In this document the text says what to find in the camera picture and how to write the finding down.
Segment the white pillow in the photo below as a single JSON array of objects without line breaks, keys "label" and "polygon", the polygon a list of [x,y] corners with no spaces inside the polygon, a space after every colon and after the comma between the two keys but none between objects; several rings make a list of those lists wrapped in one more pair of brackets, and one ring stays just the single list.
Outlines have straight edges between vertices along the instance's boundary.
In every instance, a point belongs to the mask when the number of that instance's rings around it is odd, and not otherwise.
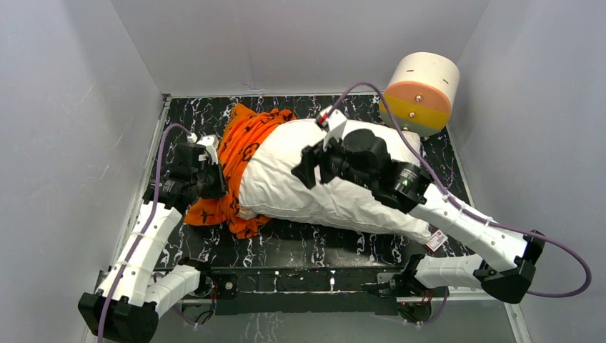
[{"label": "white pillow", "polygon": [[421,244],[431,237],[429,224],[375,200],[370,190],[339,178],[307,189],[292,175],[301,150],[325,133],[312,119],[279,125],[256,149],[239,189],[239,217],[317,224],[370,234],[404,235]]}]

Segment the orange patterned plush pillowcase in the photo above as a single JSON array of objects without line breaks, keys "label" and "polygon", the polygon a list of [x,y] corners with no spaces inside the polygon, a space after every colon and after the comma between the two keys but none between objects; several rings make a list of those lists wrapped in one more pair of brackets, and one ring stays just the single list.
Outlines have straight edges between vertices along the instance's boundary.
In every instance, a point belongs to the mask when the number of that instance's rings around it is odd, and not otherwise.
[{"label": "orange patterned plush pillowcase", "polygon": [[296,118],[296,114],[288,109],[256,113],[243,104],[235,105],[218,150],[227,194],[219,199],[198,199],[188,209],[184,223],[201,227],[226,222],[230,232],[238,239],[258,235],[259,228],[269,221],[269,217],[254,214],[251,219],[242,218],[243,208],[239,203],[242,177],[261,143],[279,125]]}]

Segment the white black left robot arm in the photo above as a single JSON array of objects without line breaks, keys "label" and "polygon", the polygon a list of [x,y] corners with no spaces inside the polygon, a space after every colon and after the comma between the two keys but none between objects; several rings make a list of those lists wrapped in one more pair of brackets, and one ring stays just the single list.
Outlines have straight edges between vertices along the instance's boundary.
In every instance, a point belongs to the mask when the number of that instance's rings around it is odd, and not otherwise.
[{"label": "white black left robot arm", "polygon": [[215,136],[176,145],[168,174],[154,178],[142,197],[136,224],[117,261],[78,310],[99,340],[150,342],[159,319],[187,296],[209,299],[216,308],[220,281],[199,259],[184,257],[166,274],[154,271],[173,230],[188,206],[227,193]]}]

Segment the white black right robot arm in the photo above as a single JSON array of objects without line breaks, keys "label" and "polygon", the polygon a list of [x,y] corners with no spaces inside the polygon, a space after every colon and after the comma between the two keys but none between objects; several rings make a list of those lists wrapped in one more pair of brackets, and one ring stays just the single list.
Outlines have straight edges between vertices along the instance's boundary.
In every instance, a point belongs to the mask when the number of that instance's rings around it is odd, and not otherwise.
[{"label": "white black right robot arm", "polygon": [[380,282],[382,296],[388,289],[394,296],[419,296],[438,287],[466,287],[518,304],[530,288],[545,248],[537,232],[516,234],[494,228],[491,219],[443,194],[425,169],[393,159],[386,142],[368,129],[306,146],[291,173],[308,189],[334,178],[368,189],[386,207],[444,229],[474,252],[463,257],[416,254],[400,275]]}]

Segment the white cylinder with coloured lid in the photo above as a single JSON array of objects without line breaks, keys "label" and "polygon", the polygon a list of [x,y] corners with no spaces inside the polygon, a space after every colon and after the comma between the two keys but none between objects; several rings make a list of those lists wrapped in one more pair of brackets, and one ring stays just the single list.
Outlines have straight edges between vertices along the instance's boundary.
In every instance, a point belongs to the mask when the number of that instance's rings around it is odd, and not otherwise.
[{"label": "white cylinder with coloured lid", "polygon": [[397,123],[383,104],[379,114],[389,127],[420,137],[438,134],[450,120],[459,82],[460,71],[450,59],[430,52],[409,54],[399,62],[383,93]]}]

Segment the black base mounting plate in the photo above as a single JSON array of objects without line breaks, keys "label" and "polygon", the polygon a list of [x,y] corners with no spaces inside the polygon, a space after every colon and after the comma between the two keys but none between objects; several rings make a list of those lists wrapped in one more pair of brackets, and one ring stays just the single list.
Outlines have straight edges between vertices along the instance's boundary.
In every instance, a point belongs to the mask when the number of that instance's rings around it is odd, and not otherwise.
[{"label": "black base mounting plate", "polygon": [[181,300],[187,309],[216,305],[219,316],[262,312],[399,315],[414,306],[421,316],[439,308],[444,289],[422,290],[401,267],[207,268],[203,293]]}]

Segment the red white label tag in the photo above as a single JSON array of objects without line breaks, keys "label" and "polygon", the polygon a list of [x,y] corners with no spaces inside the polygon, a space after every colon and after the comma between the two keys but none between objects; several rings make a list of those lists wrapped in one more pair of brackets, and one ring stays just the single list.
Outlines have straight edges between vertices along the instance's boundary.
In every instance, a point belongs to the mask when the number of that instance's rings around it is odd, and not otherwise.
[{"label": "red white label tag", "polygon": [[446,242],[448,236],[442,230],[436,230],[429,240],[424,244],[425,248],[431,253],[438,251]]}]

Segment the aluminium front rail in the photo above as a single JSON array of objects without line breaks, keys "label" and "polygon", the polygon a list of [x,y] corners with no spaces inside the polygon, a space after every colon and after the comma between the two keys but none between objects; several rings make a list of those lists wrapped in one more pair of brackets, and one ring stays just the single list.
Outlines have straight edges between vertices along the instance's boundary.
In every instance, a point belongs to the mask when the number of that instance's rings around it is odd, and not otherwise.
[{"label": "aluminium front rail", "polygon": [[[100,289],[101,284],[104,283],[104,280],[109,275],[109,272],[100,271],[99,276],[97,278],[94,291]],[[280,295],[280,296],[288,296],[294,298],[294,296],[344,296],[344,295],[369,295],[371,297],[377,297],[380,299],[393,299],[397,303],[427,303],[427,302],[441,302],[443,298],[443,291],[437,289],[432,292],[431,300],[429,300],[429,292],[423,297],[421,296],[402,296],[402,297],[385,297],[382,295],[376,295],[366,290],[357,290],[357,291],[343,291],[343,290],[329,290],[329,291],[318,291],[318,292],[261,292],[261,291],[250,291],[245,292],[240,288],[237,290],[237,296],[233,299],[227,300],[243,300],[244,295],[252,295],[252,296],[272,296],[272,295]],[[470,289],[470,288],[456,288],[449,287],[449,296],[448,300],[451,301],[497,301],[496,298],[491,297],[488,293],[484,292],[481,289]],[[193,295],[187,295],[183,299],[180,299],[177,304],[184,306],[198,306],[202,304],[211,304],[210,296],[207,297],[196,297]]]}]

